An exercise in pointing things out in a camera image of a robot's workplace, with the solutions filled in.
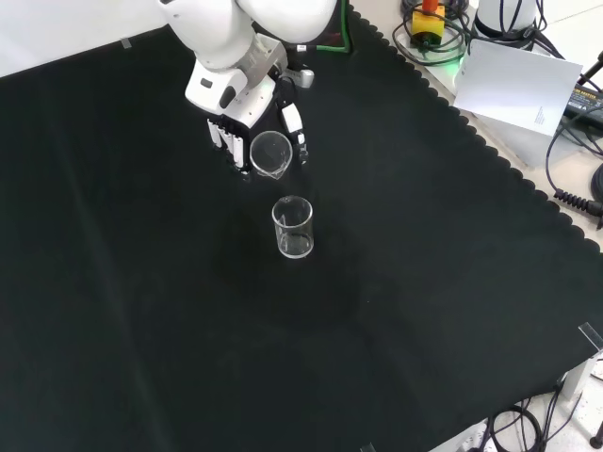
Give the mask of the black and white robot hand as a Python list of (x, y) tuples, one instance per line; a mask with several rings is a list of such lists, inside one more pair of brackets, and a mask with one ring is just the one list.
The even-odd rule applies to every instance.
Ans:
[(313, 71), (298, 62), (283, 70), (274, 65), (250, 89), (243, 86), (247, 77), (242, 70), (212, 73), (197, 62), (185, 96), (203, 111), (214, 148), (224, 151), (228, 163), (246, 174), (253, 168), (253, 140), (268, 131), (285, 136), (292, 147), (293, 162), (308, 162), (307, 139), (296, 100), (297, 89), (310, 88), (314, 77)]

